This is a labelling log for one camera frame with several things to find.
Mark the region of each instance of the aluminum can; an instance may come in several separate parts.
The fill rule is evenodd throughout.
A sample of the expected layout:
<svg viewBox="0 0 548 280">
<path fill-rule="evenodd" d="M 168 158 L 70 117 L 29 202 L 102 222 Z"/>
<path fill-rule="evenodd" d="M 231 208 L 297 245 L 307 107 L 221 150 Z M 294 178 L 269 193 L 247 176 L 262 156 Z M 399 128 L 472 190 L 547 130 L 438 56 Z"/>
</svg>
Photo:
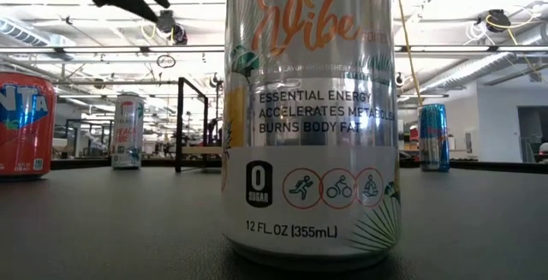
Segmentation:
<svg viewBox="0 0 548 280">
<path fill-rule="evenodd" d="M 374 264 L 400 235 L 390 0 L 227 0 L 223 232 L 269 265 Z"/>
<path fill-rule="evenodd" d="M 50 171 L 55 105 L 48 80 L 0 72 L 0 181 Z"/>
<path fill-rule="evenodd" d="M 419 107 L 420 167 L 423 171 L 449 171 L 449 140 L 445 105 Z"/>
<path fill-rule="evenodd" d="M 145 100 L 125 92 L 116 98 L 111 165 L 114 169 L 140 168 Z"/>
</svg>

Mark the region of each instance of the table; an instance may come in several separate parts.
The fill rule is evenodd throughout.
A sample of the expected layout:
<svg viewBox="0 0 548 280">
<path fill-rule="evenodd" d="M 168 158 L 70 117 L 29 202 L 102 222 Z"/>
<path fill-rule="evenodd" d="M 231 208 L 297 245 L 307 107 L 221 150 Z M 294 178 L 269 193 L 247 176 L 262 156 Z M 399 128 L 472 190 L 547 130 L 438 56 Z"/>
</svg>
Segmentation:
<svg viewBox="0 0 548 280">
<path fill-rule="evenodd" d="M 546 279 L 548 176 L 402 170 L 399 245 L 315 279 Z M 53 171 L 0 183 L 0 279 L 283 279 L 221 235 L 220 171 Z"/>
</svg>

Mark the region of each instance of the ductwork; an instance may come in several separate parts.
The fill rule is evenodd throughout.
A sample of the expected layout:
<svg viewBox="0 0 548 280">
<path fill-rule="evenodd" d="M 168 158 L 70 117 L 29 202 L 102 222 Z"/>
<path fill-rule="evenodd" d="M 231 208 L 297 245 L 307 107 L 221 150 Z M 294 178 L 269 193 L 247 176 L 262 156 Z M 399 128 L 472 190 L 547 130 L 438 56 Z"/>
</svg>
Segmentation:
<svg viewBox="0 0 548 280">
<path fill-rule="evenodd" d="M 532 29 L 519 34 L 516 37 L 520 45 L 547 45 L 548 44 L 548 23 L 542 23 Z M 515 45 L 512 40 L 500 45 Z M 477 80 L 485 75 L 492 74 L 498 70 L 510 66 L 510 62 L 517 62 L 515 53 L 501 52 L 484 57 L 480 60 L 468 60 L 464 63 L 437 75 L 427 83 L 422 84 L 421 92 L 436 87 L 463 86 L 468 82 Z"/>
<path fill-rule="evenodd" d="M 67 39 L 62 35 L 37 31 L 34 27 L 15 19 L 0 17 L 0 34 L 12 39 L 21 41 L 23 44 L 31 46 L 71 46 L 74 41 Z M 60 58 L 64 61 L 70 61 L 74 57 L 64 53 L 48 54 L 52 58 Z"/>
</svg>

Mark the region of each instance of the energy drink can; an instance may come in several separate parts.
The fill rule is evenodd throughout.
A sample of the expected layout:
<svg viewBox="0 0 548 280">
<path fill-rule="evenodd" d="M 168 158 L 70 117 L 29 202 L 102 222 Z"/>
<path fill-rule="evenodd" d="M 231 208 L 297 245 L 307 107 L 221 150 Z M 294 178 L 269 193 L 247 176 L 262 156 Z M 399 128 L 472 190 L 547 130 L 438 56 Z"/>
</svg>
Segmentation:
<svg viewBox="0 0 548 280">
<path fill-rule="evenodd" d="M 449 171 L 445 105 L 427 104 L 419 107 L 419 149 L 420 167 L 423 171 Z"/>
<path fill-rule="evenodd" d="M 268 265 L 378 262 L 400 235 L 390 0 L 227 0 L 223 232 Z"/>
<path fill-rule="evenodd" d="M 140 168 L 144 113 L 145 100 L 136 93 L 125 92 L 116 98 L 112 168 Z"/>
<path fill-rule="evenodd" d="M 50 171 L 55 105 L 48 80 L 0 72 L 0 181 Z"/>
</svg>

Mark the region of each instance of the orange script logo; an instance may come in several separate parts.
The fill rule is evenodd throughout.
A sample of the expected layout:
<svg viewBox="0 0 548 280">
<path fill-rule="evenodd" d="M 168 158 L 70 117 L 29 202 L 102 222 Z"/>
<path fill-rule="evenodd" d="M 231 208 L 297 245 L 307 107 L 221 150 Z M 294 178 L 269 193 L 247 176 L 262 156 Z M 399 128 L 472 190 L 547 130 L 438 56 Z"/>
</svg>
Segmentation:
<svg viewBox="0 0 548 280">
<path fill-rule="evenodd" d="M 261 35 L 269 21 L 272 23 L 269 50 L 274 57 L 284 53 L 293 37 L 300 31 L 303 31 L 303 44 L 310 51 L 325 47 L 337 35 L 345 40 L 356 40 L 360 37 L 362 41 L 388 43 L 385 33 L 366 31 L 356 26 L 353 15 L 338 17 L 331 13 L 330 8 L 335 0 L 324 0 L 318 13 L 314 11 L 316 5 L 313 0 L 288 0 L 283 9 L 269 6 L 268 0 L 256 1 L 265 11 L 265 17 L 258 24 L 253 36 L 251 48 L 254 51 L 258 49 Z M 285 33 L 281 44 L 278 43 L 280 25 Z"/>
</svg>

